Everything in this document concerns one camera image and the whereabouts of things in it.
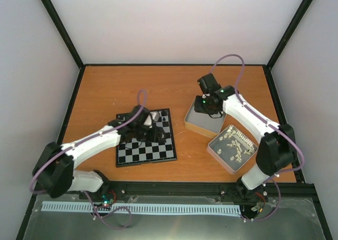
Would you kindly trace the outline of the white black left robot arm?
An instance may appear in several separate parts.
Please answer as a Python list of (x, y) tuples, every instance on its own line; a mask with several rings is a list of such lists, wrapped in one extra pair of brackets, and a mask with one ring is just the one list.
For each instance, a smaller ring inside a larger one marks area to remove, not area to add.
[(69, 191), (91, 192), (98, 199), (110, 193), (110, 181), (99, 170), (79, 171), (77, 166), (100, 152), (136, 139), (141, 142), (165, 142), (163, 128), (157, 126), (159, 112), (137, 105), (123, 118), (117, 118), (98, 131), (70, 143), (47, 144), (33, 171), (30, 190), (41, 187), (51, 198)]

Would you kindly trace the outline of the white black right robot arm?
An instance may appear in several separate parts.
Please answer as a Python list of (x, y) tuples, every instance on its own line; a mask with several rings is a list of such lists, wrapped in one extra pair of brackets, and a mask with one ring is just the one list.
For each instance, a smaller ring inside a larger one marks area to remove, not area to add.
[(296, 160), (299, 152), (290, 125), (279, 125), (265, 117), (243, 98), (236, 87), (222, 87), (212, 73), (201, 77), (197, 83), (202, 91), (194, 103), (198, 113), (230, 115), (259, 143), (255, 165), (238, 179), (238, 194), (242, 198)]

